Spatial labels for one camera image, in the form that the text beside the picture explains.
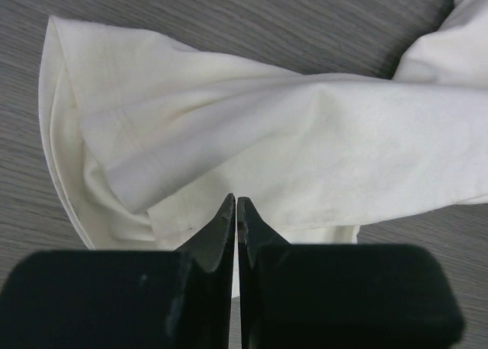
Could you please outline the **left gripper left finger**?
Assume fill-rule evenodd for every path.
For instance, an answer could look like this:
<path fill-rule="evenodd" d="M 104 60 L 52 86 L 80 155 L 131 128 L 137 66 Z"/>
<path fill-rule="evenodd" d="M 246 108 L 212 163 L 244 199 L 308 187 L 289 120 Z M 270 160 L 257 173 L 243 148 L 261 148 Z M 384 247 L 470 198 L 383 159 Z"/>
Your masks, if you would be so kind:
<path fill-rule="evenodd" d="M 225 348 L 236 200 L 174 251 L 39 251 L 1 291 L 3 348 Z"/>

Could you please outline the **cream white t shirt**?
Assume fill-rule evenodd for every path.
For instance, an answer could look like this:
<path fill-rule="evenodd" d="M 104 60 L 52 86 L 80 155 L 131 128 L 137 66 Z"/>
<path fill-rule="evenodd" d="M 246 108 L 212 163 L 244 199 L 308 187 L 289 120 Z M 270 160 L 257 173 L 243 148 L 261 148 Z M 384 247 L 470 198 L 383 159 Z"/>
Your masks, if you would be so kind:
<path fill-rule="evenodd" d="M 227 194 L 289 242 L 354 243 L 363 225 L 487 201 L 487 0 L 455 0 L 390 80 L 53 16 L 38 104 L 89 248 L 177 248 Z"/>

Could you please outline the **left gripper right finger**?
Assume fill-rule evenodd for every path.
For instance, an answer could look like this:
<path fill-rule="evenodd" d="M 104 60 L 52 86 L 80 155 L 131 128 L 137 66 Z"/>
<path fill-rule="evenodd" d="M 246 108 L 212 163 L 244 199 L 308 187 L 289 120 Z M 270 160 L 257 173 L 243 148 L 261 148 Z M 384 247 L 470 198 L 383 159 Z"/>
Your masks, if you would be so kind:
<path fill-rule="evenodd" d="M 415 245 L 292 244 L 249 198 L 236 210 L 244 348 L 449 348 L 464 317 Z"/>

